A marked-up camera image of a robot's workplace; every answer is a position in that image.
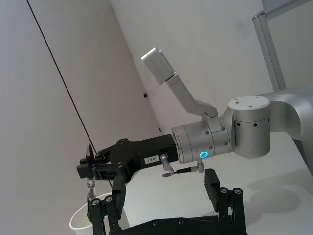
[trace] white wall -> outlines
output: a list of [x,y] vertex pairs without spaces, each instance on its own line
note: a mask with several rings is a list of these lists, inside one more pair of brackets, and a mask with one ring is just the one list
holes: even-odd
[[287,88],[313,82],[313,1],[268,21]]
[[107,0],[31,0],[97,150],[160,134]]
[[187,114],[166,85],[159,86],[140,57],[158,47],[194,98],[219,113],[230,99],[272,92],[252,17],[261,0],[112,0],[163,133],[199,120]]
[[[111,8],[30,1],[94,141],[159,134]],[[26,1],[0,0],[0,234],[68,235],[87,135]],[[110,191],[97,182],[97,192]]]
[[65,235],[87,136],[26,1],[0,1],[0,234]]

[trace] white table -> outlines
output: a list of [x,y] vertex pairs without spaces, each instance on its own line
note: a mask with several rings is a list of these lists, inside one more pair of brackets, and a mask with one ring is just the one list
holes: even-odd
[[[249,235],[313,234],[313,177],[286,133],[272,133],[271,151],[263,157],[251,160],[229,153],[204,163],[205,168],[215,169],[221,186],[244,191]],[[163,172],[161,166],[144,169],[127,185],[125,211],[130,226],[158,218],[215,215],[204,174],[162,178]]]

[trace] black clamp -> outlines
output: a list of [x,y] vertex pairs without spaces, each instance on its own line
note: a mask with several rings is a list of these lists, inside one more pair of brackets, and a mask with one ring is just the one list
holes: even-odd
[[88,211],[91,212],[89,217],[93,225],[93,235],[105,235],[105,226],[103,223],[104,216],[108,216],[110,234],[121,230],[118,225],[121,219],[123,206],[125,203],[126,186],[123,176],[116,176],[112,186],[112,195],[107,196],[104,200],[98,198],[88,203]]

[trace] cylindrical joint housing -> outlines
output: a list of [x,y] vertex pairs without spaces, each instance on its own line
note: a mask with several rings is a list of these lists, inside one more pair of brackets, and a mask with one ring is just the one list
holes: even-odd
[[233,99],[228,106],[234,110],[235,153],[260,157],[270,151],[270,100],[261,96]]
[[212,133],[205,121],[174,127],[172,134],[181,164],[229,152],[227,130]]
[[212,134],[205,122],[174,127],[172,134],[181,164],[214,156]]

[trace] silver connector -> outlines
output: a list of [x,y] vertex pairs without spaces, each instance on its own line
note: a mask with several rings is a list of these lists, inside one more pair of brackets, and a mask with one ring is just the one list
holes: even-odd
[[91,201],[96,198],[95,191],[96,179],[95,178],[87,178],[87,187],[88,187],[88,199]]
[[174,170],[173,168],[170,166],[170,163],[168,161],[168,157],[166,154],[162,154],[161,155],[161,162],[162,162],[162,165],[163,165],[163,169],[165,171],[168,171],[169,173],[174,173]]
[[198,172],[200,174],[204,173],[204,163],[201,159],[198,159],[198,161],[197,161],[197,168],[198,168]]

